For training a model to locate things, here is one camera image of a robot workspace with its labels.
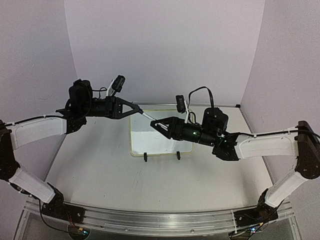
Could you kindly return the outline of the white marker pen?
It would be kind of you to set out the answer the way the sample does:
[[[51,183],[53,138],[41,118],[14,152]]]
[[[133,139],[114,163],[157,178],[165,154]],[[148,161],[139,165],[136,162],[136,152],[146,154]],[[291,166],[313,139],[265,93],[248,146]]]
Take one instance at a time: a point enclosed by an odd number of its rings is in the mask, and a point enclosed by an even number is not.
[[[152,116],[148,115],[147,113],[144,112],[144,114],[142,114],[143,117],[147,118],[150,121],[156,121],[155,118],[153,118]]]

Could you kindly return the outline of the yellow framed small whiteboard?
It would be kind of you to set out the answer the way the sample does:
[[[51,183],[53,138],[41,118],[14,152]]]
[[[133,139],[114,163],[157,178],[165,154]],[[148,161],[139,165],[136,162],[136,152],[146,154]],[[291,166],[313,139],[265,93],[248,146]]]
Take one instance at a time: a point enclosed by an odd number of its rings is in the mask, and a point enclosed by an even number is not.
[[[161,133],[150,126],[153,119],[163,119],[168,117],[178,117],[185,119],[185,113],[179,113],[174,109],[152,109],[145,113],[151,117],[149,119],[140,113],[129,117],[130,130],[130,153],[134,157],[173,155],[177,152],[189,154],[194,151],[194,144],[187,141],[177,141],[167,139]]]

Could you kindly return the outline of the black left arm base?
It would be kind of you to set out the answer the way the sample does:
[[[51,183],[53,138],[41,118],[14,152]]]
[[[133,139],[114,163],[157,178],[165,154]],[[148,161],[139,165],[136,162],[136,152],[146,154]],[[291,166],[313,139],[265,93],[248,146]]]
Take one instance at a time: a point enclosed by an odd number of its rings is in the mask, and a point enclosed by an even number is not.
[[[40,212],[52,218],[69,221],[72,224],[81,224],[85,209],[83,207],[64,203],[63,194],[55,187],[50,185],[54,190],[54,197],[49,203],[43,203]]]

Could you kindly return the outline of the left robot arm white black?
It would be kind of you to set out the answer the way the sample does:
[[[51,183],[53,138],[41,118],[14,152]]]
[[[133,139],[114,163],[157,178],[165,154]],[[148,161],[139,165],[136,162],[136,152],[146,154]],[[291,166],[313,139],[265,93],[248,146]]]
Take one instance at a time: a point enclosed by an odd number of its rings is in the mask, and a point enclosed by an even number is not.
[[[105,89],[105,98],[97,98],[90,81],[78,79],[69,88],[69,99],[63,109],[16,122],[1,122],[0,179],[46,203],[55,217],[64,217],[68,210],[65,203],[55,198],[58,190],[19,164],[14,151],[42,139],[75,133],[87,123],[88,117],[120,120],[138,113],[138,105],[116,96],[124,82],[125,77],[119,75]]]

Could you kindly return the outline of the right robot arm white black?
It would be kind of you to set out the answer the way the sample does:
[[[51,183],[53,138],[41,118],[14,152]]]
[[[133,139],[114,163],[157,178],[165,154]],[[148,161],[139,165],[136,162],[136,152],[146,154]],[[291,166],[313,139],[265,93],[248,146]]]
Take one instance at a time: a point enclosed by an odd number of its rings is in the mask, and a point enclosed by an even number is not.
[[[253,157],[293,156],[296,165],[261,195],[258,207],[278,207],[300,185],[320,176],[320,140],[306,121],[296,127],[267,133],[227,132],[229,117],[217,107],[204,111],[202,123],[188,123],[178,117],[153,120],[150,125],[167,139],[212,147],[223,161]]]

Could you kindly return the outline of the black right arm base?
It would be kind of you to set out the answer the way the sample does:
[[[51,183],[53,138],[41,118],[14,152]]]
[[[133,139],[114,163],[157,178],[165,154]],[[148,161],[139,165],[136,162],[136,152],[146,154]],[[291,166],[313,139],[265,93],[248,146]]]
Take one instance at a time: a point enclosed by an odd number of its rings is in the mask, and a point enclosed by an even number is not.
[[[277,220],[278,212],[276,208],[262,204],[254,208],[238,210],[234,213],[234,217],[238,227],[246,227]]]

